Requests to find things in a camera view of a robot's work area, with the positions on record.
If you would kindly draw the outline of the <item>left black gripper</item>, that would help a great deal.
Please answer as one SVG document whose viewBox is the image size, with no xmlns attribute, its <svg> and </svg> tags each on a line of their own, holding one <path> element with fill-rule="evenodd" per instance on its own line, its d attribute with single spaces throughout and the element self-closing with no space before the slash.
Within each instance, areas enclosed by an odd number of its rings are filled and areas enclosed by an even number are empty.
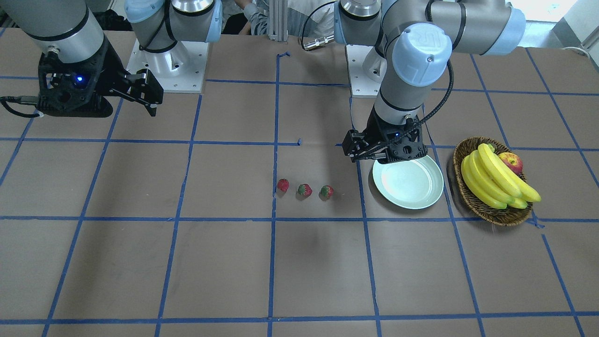
<svg viewBox="0 0 599 337">
<path fill-rule="evenodd" d="M 342 150 L 351 162 L 376 160 L 389 164 L 415 160 L 428 155 L 421 133 L 422 124 L 418 117 L 408 114 L 403 124 L 395 125 L 384 121 L 372 108 L 365 132 L 348 130 Z"/>
</svg>

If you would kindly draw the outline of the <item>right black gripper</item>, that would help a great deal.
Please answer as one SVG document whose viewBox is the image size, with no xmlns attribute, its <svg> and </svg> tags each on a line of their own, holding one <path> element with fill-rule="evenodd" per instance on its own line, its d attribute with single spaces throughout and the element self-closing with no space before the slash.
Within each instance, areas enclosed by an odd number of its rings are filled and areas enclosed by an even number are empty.
<svg viewBox="0 0 599 337">
<path fill-rule="evenodd" d="M 144 105 L 151 117 L 163 103 L 163 87 L 152 71 L 127 74 L 108 38 L 81 62 L 63 63 L 57 53 L 43 53 L 38 80 L 37 110 L 51 117 L 110 117 L 113 107 L 106 98 L 124 94 L 130 102 Z"/>
</svg>

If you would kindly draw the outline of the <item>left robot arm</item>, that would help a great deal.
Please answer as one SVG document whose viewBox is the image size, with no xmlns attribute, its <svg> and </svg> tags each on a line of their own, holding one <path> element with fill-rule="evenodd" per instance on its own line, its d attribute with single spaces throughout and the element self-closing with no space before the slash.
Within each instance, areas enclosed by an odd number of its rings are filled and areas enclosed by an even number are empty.
<svg viewBox="0 0 599 337">
<path fill-rule="evenodd" d="M 426 156 L 422 125 L 452 92 L 452 53 L 507 55 L 526 30 L 526 15 L 504 0 L 338 0 L 334 9 L 336 41 L 370 46 L 387 64 L 366 128 L 342 142 L 352 162 Z"/>
</svg>

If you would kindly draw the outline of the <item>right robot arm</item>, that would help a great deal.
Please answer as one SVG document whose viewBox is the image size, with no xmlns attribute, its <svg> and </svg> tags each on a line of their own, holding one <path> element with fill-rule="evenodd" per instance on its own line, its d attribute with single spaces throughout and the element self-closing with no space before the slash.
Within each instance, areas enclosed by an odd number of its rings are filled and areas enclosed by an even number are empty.
<svg viewBox="0 0 599 337">
<path fill-rule="evenodd" d="M 42 51 L 38 94 L 1 98 L 24 118 L 110 117 L 109 96 L 139 103 L 154 117 L 163 102 L 159 78 L 189 68 L 183 43 L 213 43 L 222 32 L 220 0 L 127 0 L 138 50 L 150 58 L 131 73 L 85 1 L 3 0 L 1 8 Z"/>
</svg>

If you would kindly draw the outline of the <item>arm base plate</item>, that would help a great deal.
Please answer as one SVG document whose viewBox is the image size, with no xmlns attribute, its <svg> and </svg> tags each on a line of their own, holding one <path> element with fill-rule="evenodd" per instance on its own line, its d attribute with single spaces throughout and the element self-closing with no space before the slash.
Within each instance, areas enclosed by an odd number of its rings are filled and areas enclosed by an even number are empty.
<svg viewBox="0 0 599 337">
<path fill-rule="evenodd" d="M 385 73 L 387 60 L 376 47 L 367 45 L 346 46 L 347 70 L 353 98 L 376 98 Z"/>
<path fill-rule="evenodd" d="M 203 91 L 209 43 L 179 41 L 170 51 L 150 53 L 135 41 L 126 70 L 135 74 L 149 69 L 165 93 L 200 94 Z"/>
</svg>

